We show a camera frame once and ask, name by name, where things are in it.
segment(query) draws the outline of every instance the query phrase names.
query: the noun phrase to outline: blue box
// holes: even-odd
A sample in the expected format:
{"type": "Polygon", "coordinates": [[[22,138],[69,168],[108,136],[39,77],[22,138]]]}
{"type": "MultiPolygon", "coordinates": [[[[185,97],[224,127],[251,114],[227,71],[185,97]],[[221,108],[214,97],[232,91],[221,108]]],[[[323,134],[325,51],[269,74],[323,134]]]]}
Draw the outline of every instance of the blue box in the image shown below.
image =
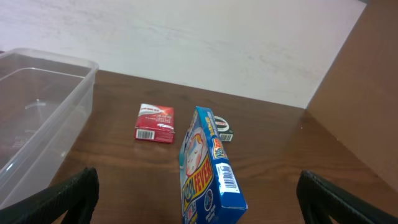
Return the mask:
{"type": "Polygon", "coordinates": [[[248,209],[211,109],[197,106],[180,150],[182,222],[236,223],[248,209]]]}

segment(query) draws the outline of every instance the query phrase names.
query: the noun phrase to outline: table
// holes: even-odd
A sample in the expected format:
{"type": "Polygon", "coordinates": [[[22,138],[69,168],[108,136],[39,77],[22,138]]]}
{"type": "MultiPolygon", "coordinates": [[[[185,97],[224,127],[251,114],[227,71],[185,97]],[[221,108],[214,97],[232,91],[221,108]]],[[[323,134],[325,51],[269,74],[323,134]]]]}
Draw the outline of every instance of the table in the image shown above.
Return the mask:
{"type": "Polygon", "coordinates": [[[104,71],[91,117],[52,183],[95,167],[92,223],[181,223],[178,150],[196,105],[234,130],[224,148],[249,206],[240,223],[303,223],[295,195],[303,169],[398,216],[398,194],[303,109],[104,71]],[[141,103],[175,108],[173,144],[134,140],[141,103]]]}

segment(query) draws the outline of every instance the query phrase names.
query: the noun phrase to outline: barcode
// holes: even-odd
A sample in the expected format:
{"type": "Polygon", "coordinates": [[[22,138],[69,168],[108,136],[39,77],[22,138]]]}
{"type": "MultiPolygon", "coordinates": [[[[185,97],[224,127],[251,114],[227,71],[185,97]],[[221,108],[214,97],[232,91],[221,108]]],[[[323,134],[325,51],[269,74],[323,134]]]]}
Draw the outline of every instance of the barcode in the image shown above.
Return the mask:
{"type": "Polygon", "coordinates": [[[240,193],[238,183],[234,174],[232,173],[231,166],[226,163],[216,164],[218,181],[220,182],[220,192],[240,193]]]}
{"type": "Polygon", "coordinates": [[[222,141],[231,141],[232,136],[232,134],[220,134],[220,138],[222,141]]]}
{"type": "Polygon", "coordinates": [[[151,140],[154,140],[154,138],[155,138],[155,131],[147,131],[147,130],[137,129],[136,138],[138,138],[138,139],[151,139],[151,140]]]}

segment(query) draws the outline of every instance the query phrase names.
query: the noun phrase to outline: red box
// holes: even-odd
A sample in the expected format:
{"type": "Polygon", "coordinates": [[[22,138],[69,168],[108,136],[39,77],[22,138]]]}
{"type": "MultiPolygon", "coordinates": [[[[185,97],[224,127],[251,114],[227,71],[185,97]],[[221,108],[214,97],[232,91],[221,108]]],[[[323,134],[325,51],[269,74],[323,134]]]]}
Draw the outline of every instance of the red box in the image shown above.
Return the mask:
{"type": "Polygon", "coordinates": [[[174,140],[174,108],[141,104],[136,139],[171,143],[174,140]]]}

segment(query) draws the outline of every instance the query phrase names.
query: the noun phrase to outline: plastic bin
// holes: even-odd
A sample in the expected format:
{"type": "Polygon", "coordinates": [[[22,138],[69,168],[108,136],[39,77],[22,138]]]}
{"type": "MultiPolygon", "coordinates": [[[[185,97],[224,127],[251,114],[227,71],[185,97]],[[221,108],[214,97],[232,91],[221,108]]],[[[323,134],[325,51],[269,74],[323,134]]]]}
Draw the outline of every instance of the plastic bin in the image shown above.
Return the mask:
{"type": "Polygon", "coordinates": [[[91,114],[94,62],[0,54],[0,208],[48,187],[91,114]]]}

